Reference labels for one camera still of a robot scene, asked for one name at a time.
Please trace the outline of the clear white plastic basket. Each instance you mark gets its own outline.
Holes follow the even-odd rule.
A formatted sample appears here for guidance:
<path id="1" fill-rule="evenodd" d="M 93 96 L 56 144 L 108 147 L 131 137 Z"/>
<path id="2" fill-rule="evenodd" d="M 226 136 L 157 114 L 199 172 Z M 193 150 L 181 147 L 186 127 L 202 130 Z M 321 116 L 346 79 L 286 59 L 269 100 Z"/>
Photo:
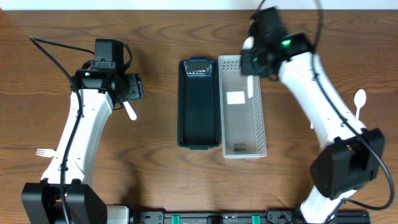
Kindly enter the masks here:
<path id="1" fill-rule="evenodd" d="M 248 98 L 248 76 L 241 74 L 240 59 L 218 58 L 223 156 L 258 159 L 267 156 L 260 80 L 253 76 L 253 97 Z"/>

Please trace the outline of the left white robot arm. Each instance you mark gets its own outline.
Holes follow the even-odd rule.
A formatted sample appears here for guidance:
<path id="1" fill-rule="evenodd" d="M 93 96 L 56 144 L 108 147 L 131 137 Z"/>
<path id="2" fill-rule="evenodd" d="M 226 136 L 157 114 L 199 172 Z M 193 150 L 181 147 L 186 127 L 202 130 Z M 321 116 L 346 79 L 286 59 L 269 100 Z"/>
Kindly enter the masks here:
<path id="1" fill-rule="evenodd" d="M 96 155 L 104 126 L 121 103 L 131 120 L 131 100 L 144 97 L 137 73 L 79 69 L 73 76 L 67 123 L 50 165 L 38 183 L 26 183 L 21 199 L 31 223 L 137 223 L 127 205 L 107 205 L 93 190 Z"/>

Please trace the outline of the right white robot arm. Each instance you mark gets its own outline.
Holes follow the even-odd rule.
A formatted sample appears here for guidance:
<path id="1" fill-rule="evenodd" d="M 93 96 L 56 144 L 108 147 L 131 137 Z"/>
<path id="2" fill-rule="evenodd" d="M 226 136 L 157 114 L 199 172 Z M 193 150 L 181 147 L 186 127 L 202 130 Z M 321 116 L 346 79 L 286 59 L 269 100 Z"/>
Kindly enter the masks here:
<path id="1" fill-rule="evenodd" d="M 342 203 L 386 168 L 383 134 L 368 130 L 348 109 L 303 33 L 250 35 L 241 50 L 241 72 L 276 75 L 317 135 L 321 153 L 310 166 L 314 186 L 299 208 L 302 221 L 327 223 Z"/>

